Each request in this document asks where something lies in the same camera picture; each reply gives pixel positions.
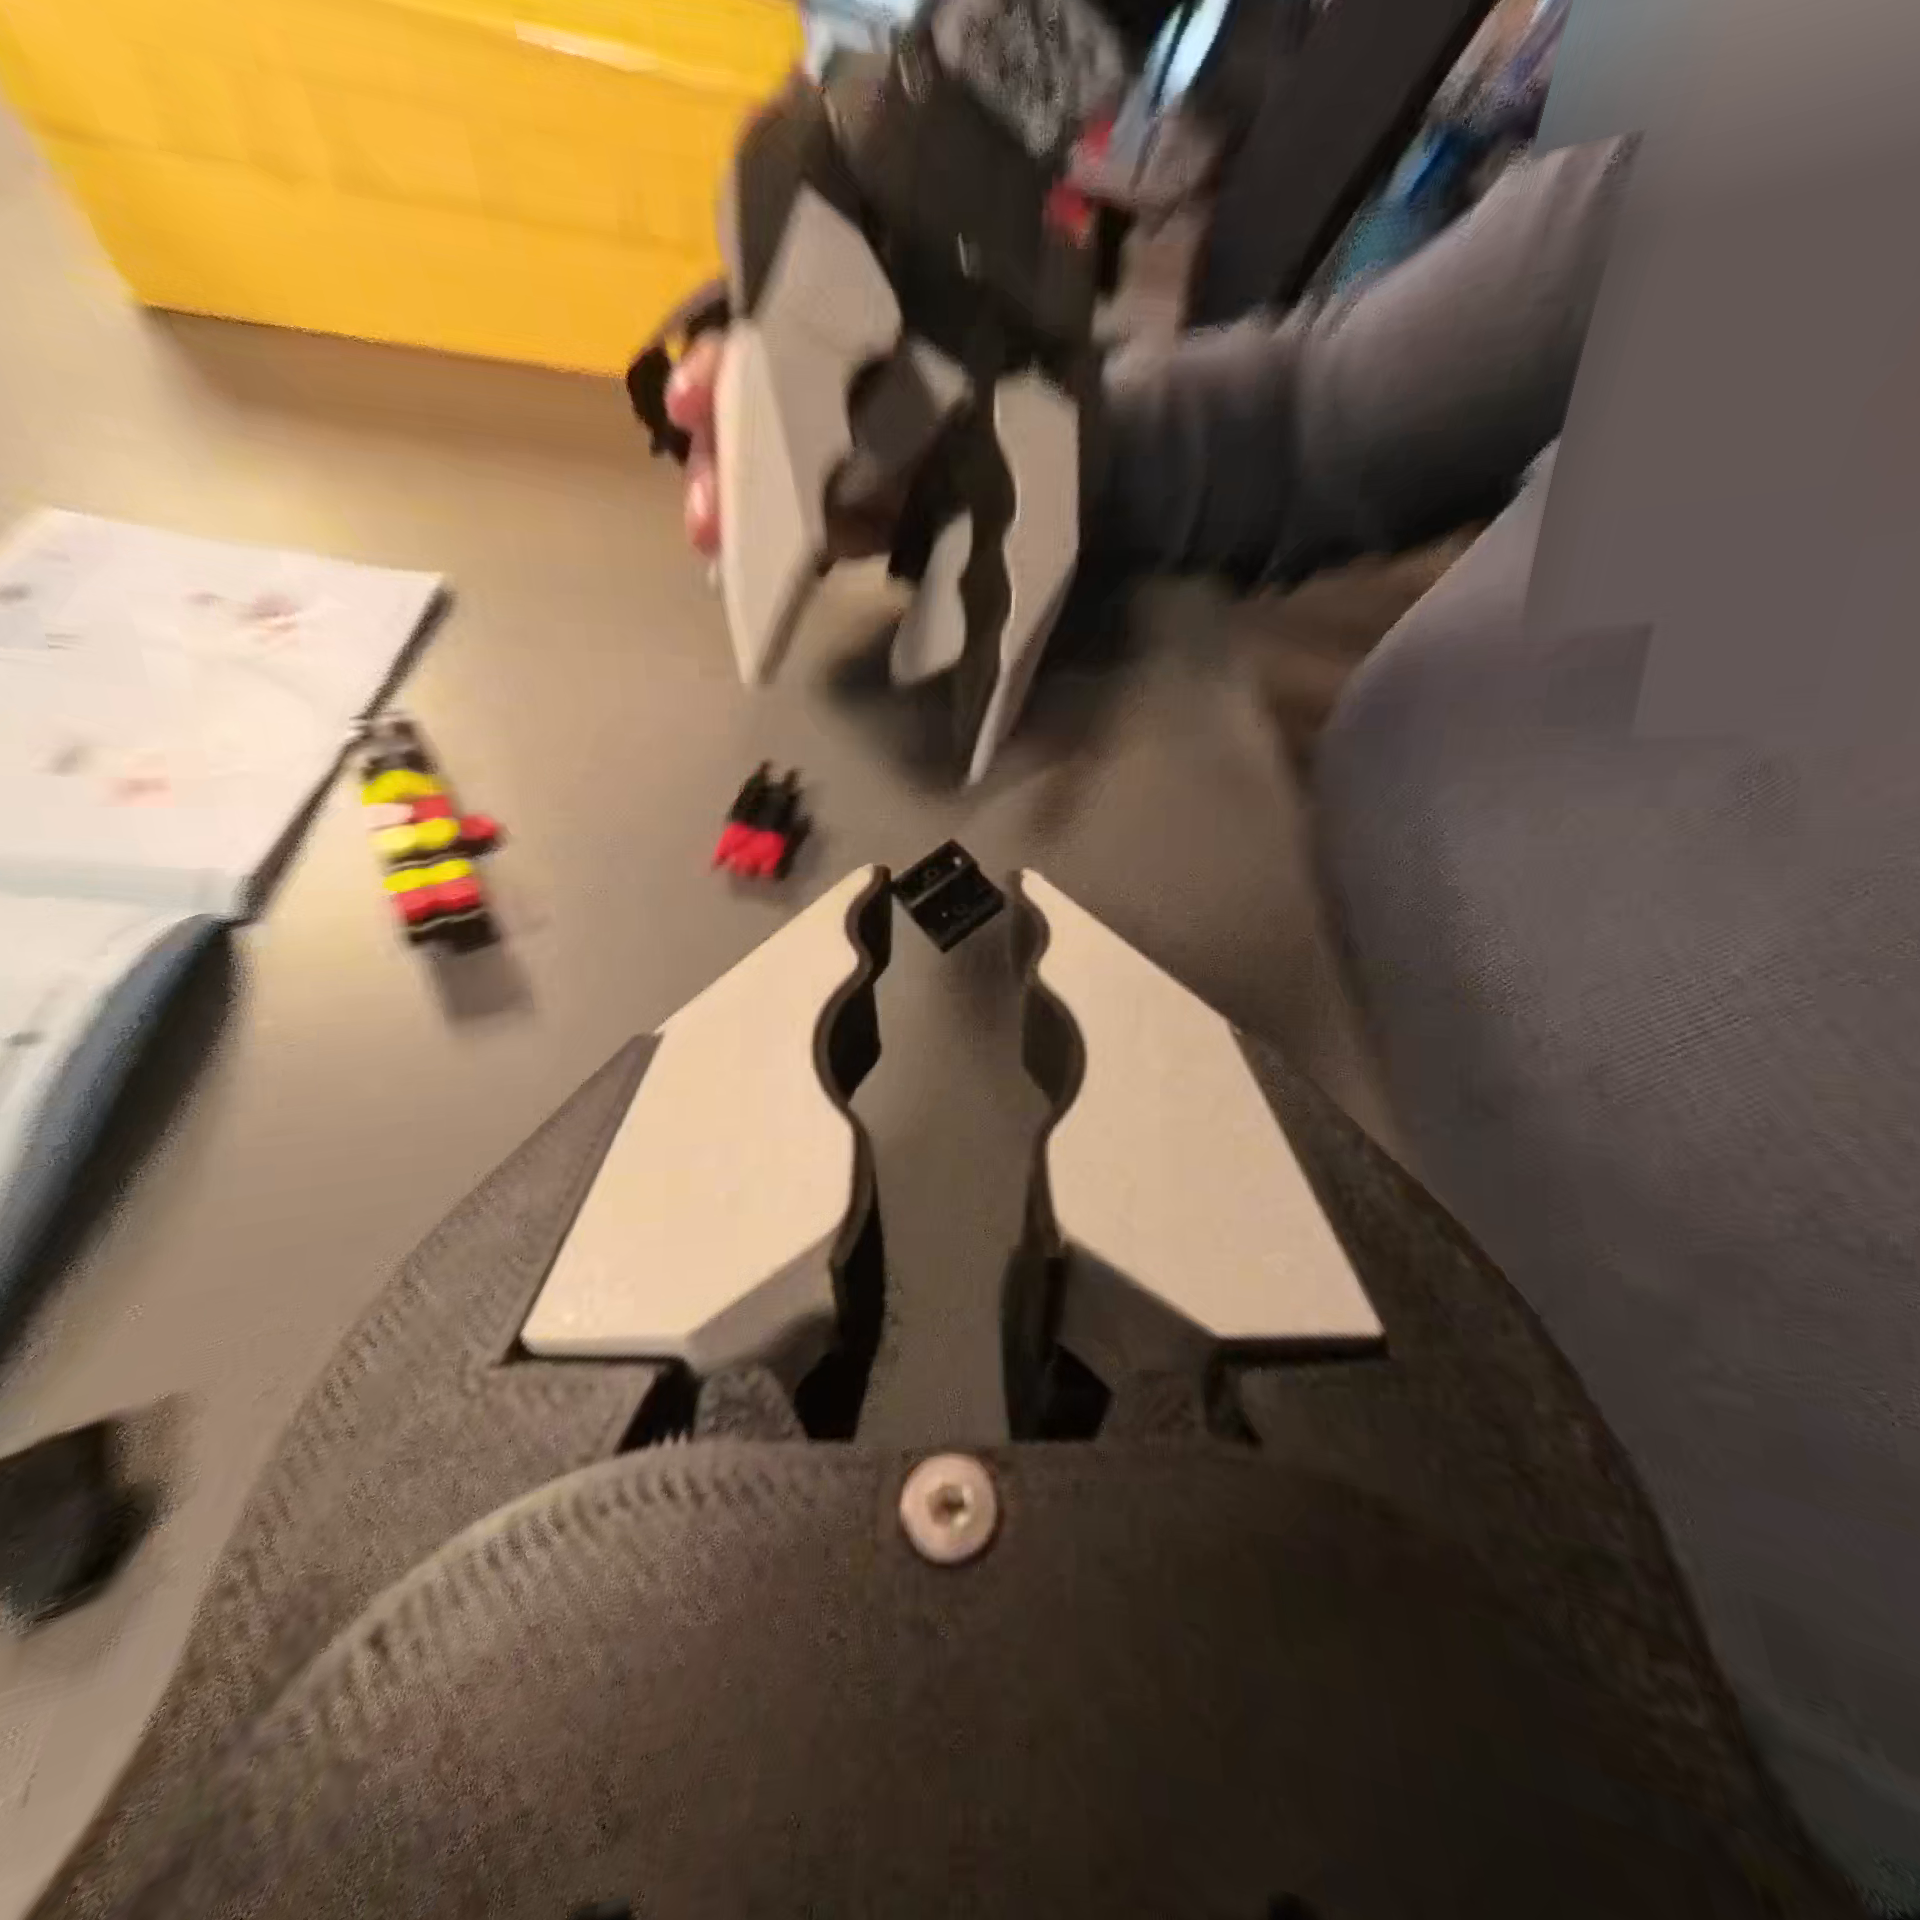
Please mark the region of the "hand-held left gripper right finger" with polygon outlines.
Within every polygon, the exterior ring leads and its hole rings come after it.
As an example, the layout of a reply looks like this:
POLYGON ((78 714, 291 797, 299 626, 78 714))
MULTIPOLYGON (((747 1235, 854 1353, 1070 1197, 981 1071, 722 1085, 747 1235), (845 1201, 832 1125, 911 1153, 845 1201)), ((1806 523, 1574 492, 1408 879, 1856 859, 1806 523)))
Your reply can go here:
POLYGON ((1037 870, 1014 878, 1035 1182, 1066 1346, 1381 1346, 1238 1029, 1037 870))

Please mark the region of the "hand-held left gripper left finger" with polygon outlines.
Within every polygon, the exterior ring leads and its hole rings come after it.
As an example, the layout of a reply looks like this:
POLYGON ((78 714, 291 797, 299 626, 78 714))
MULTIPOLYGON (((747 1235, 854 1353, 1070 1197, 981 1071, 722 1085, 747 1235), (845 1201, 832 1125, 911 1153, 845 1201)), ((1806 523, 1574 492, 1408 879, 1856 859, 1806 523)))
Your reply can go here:
POLYGON ((874 1212, 888 870, 852 868, 654 1033, 519 1345, 542 1359, 818 1363, 874 1212))

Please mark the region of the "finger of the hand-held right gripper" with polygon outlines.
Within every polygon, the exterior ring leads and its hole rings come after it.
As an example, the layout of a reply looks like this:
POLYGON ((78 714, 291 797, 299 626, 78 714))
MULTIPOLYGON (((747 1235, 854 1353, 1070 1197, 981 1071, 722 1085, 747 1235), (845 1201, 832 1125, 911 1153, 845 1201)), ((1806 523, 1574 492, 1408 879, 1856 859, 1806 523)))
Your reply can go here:
POLYGON ((987 780, 1018 726, 1066 605, 1082 543, 1082 414, 1043 374, 992 393, 986 523, 962 571, 964 782, 987 780))
POLYGON ((776 669, 827 551, 827 486, 852 451, 848 393, 902 335, 864 230, 805 183, 712 391, 718 585, 742 683, 776 669))

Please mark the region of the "red black lego clip assembly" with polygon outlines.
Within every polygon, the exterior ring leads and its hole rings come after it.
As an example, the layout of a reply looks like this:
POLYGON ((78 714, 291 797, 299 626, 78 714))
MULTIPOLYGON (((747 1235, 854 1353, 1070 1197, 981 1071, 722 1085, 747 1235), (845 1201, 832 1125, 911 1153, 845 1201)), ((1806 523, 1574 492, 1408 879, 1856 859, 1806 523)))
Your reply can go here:
POLYGON ((811 829, 798 767, 757 765, 736 791, 711 851, 711 867, 733 879, 780 882, 811 829))

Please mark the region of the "person's right forearm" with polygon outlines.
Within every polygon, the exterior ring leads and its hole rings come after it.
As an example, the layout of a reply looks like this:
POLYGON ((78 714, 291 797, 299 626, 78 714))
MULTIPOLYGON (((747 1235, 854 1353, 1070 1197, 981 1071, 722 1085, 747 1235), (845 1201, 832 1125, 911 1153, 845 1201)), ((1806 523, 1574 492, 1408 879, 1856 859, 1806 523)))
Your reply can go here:
POLYGON ((1514 161, 1396 267, 1104 374, 1083 557, 1296 585, 1494 516, 1560 434, 1642 134, 1514 161))

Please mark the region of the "long black red yellow lego assembly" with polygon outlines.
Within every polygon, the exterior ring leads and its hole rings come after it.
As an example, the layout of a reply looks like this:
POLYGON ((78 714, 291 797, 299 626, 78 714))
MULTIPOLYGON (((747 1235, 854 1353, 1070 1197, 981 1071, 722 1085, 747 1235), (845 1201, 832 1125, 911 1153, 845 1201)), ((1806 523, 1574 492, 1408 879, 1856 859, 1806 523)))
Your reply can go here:
POLYGON ((421 726, 395 714, 365 719, 357 738, 357 797, 400 938, 434 953, 499 943, 487 858, 458 858, 448 823, 466 814, 421 726))

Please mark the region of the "person's right hand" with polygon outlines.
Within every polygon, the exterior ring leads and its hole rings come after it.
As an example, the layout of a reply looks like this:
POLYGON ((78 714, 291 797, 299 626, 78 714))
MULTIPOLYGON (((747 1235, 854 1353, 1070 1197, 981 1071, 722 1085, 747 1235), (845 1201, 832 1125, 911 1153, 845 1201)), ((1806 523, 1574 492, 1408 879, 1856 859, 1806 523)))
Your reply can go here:
POLYGON ((722 551, 715 393, 718 378, 728 362, 728 347, 728 326, 709 326, 691 335, 662 391, 668 420, 685 439, 685 461, 680 463, 685 538, 712 581, 722 551))

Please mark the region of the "yellow box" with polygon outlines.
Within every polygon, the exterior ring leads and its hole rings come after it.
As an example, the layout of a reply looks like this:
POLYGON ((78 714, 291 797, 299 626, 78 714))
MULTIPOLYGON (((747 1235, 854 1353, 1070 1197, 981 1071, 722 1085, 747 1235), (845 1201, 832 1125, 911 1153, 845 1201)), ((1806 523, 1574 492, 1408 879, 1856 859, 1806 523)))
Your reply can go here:
POLYGON ((143 307, 619 374, 715 275, 768 2, 4 2, 4 94, 143 307))

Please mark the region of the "open instruction booklet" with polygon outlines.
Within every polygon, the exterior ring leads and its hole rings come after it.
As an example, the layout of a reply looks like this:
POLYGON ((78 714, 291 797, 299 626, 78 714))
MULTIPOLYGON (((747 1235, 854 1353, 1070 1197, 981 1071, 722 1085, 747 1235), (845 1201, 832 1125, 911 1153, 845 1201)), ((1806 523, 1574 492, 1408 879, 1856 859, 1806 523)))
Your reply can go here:
POLYGON ((2 1299, 448 598, 434 571, 36 511, 2 554, 2 1299))

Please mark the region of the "small black object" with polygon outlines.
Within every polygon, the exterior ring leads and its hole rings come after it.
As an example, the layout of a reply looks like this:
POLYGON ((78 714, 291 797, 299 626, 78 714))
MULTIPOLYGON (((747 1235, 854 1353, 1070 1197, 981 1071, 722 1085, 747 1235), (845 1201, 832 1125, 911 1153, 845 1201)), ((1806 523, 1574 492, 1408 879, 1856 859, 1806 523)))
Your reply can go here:
POLYGON ((2 1458, 2 1618, 29 1630, 96 1595, 157 1514, 139 1471, 139 1426, 110 1415, 2 1458))

